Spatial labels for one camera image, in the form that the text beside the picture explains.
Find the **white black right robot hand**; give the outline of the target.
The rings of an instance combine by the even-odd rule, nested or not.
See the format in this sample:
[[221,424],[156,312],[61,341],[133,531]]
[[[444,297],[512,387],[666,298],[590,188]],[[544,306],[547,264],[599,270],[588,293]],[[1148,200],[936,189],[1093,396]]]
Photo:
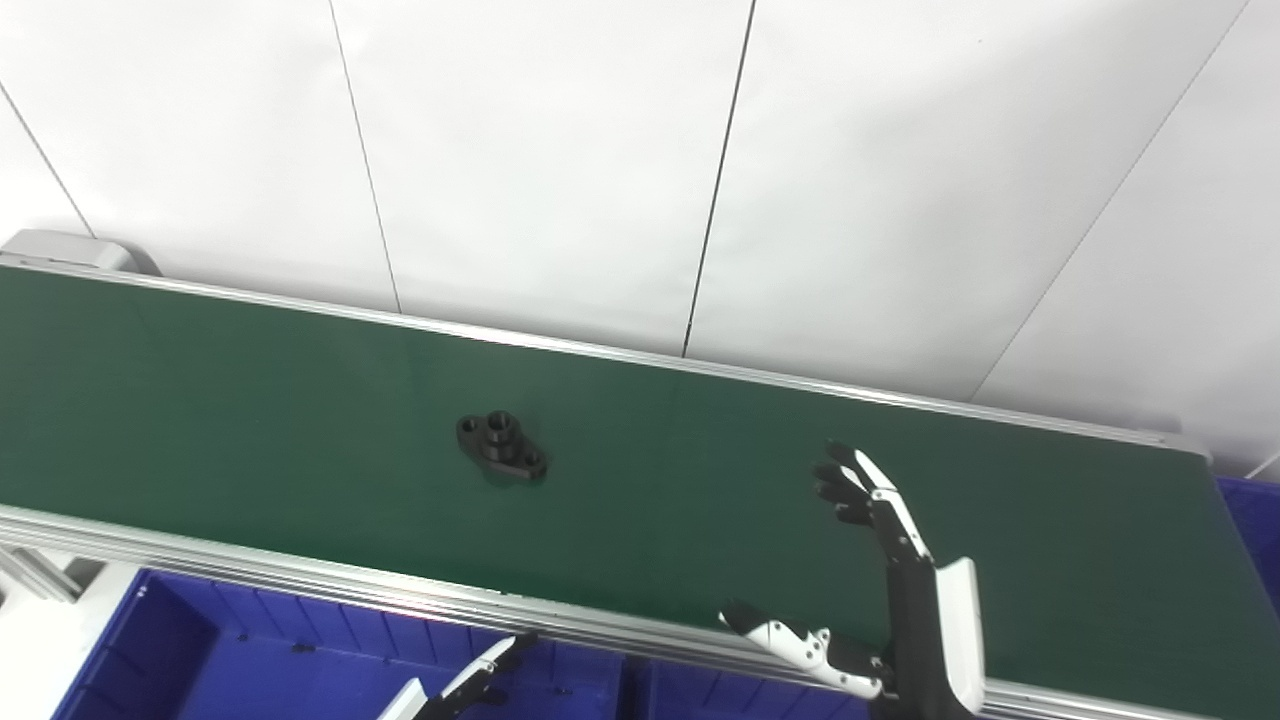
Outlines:
[[838,441],[817,464],[815,493],[838,521],[868,527],[884,555],[890,642],[870,650],[828,626],[730,601],[719,621],[819,685],[868,705],[872,719],[975,719],[986,703],[986,647],[977,565],[940,565],[896,484],[859,448]]

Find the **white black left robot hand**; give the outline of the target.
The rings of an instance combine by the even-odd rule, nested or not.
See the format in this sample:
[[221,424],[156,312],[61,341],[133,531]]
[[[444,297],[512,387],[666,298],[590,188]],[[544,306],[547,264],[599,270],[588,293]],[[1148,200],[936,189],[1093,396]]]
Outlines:
[[475,705],[500,706],[506,693],[493,685],[495,676],[512,673],[525,650],[539,642],[539,634],[525,632],[508,635],[470,661],[443,689],[428,693],[422,680],[410,678],[381,708],[379,719],[458,719]]

